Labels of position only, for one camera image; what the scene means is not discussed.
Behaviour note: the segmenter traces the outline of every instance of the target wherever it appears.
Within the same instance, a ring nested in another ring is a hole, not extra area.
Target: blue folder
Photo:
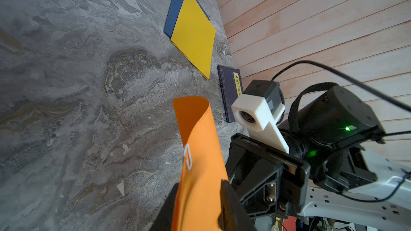
[[[164,32],[171,38],[174,27],[177,22],[178,14],[180,13],[180,9],[182,6],[182,2],[184,0],[171,0],[170,8],[168,10],[168,15],[166,19],[166,25],[164,26]],[[210,19],[206,12],[204,11],[203,7],[198,3],[198,5],[203,10],[204,14],[207,16],[207,19]]]

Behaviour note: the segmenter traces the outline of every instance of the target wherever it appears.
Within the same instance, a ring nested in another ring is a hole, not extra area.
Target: book spine
[[[223,71],[221,70],[220,66],[217,66],[217,71],[218,71],[218,77],[220,78],[220,89],[221,89],[221,95],[223,97],[223,105],[224,105],[224,111],[226,113],[226,122],[230,123],[230,115],[227,109],[227,100],[226,96],[224,93],[224,76],[223,76]]]

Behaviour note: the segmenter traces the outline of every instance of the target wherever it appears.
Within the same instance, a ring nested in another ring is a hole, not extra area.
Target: yellow folder
[[[171,36],[172,43],[210,79],[215,28],[196,0],[184,0]]]

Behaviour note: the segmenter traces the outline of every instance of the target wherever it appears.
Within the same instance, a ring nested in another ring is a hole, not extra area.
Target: camera lens
[[[249,115],[245,111],[241,111],[241,116],[246,120],[247,122],[254,123],[256,120],[254,120],[253,116]]]

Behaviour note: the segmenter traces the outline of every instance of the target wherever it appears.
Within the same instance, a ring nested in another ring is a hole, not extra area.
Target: small paper scrap
[[[130,151],[131,149],[130,148],[128,148],[128,146],[127,145],[123,145],[123,149],[124,149],[124,152],[123,152],[123,155],[126,155],[126,153],[128,153],[128,151]]]
[[[122,180],[121,183],[117,185],[117,188],[120,191],[121,195],[124,197],[124,180]]]

